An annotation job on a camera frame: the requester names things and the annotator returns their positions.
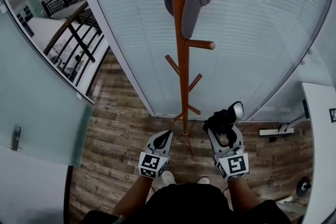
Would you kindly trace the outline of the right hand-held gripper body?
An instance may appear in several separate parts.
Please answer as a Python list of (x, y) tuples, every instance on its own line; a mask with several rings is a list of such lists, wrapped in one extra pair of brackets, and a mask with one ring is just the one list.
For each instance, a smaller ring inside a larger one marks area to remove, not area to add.
[(243, 146), (217, 153), (214, 162), (224, 180), (240, 178), (249, 172), (248, 154)]

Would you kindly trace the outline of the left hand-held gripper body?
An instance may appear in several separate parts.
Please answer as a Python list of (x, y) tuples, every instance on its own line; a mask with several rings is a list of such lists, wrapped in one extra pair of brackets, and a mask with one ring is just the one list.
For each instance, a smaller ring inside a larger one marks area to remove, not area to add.
[(159, 178), (167, 169), (170, 161), (168, 150), (156, 150), (146, 148), (141, 152), (139, 159), (139, 174), (151, 179)]

